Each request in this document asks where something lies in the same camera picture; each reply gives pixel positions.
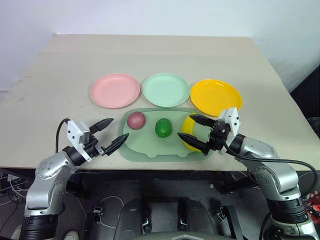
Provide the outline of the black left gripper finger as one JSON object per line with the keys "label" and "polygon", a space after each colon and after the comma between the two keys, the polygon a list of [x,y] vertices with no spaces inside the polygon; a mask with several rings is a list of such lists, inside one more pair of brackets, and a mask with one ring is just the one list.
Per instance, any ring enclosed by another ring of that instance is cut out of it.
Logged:
{"label": "black left gripper finger", "polygon": [[97,132],[104,130],[105,128],[107,128],[110,125],[110,123],[113,120],[114,120],[113,118],[105,118],[105,119],[102,119],[102,120],[96,122],[95,124],[93,124],[92,126],[89,127],[90,133],[95,134]]}
{"label": "black left gripper finger", "polygon": [[123,134],[117,137],[116,139],[114,139],[108,147],[103,147],[102,148],[103,155],[110,156],[112,153],[118,150],[127,140],[128,136],[129,136],[129,133]]}

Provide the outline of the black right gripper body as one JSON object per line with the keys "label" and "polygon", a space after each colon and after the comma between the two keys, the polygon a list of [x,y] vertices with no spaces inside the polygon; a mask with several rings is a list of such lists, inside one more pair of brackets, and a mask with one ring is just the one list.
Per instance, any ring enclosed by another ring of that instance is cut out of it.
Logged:
{"label": "black right gripper body", "polygon": [[212,120],[211,131],[209,134],[209,148],[213,151],[220,151],[227,142],[231,131],[230,125],[223,120]]}

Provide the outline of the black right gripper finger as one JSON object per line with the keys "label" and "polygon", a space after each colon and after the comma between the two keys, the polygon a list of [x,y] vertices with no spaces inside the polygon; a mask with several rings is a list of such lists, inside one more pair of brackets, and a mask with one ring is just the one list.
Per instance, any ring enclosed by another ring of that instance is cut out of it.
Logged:
{"label": "black right gripper finger", "polygon": [[209,152],[209,148],[207,148],[207,144],[198,140],[195,136],[190,135],[188,133],[178,132],[177,135],[188,145],[193,148],[199,150],[203,155],[207,156]]}
{"label": "black right gripper finger", "polygon": [[207,126],[210,128],[213,128],[216,120],[213,120],[211,118],[208,118],[204,115],[200,115],[200,114],[190,114],[189,117],[195,121],[196,123],[202,125],[202,126]]}

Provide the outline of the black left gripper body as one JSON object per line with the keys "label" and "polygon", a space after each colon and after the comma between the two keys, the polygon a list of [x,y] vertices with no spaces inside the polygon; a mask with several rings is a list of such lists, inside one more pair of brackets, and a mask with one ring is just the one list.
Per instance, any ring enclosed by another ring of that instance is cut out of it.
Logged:
{"label": "black left gripper body", "polygon": [[88,142],[84,144],[84,151],[90,158],[105,154],[105,149],[100,146],[99,141],[93,134],[89,135]]}

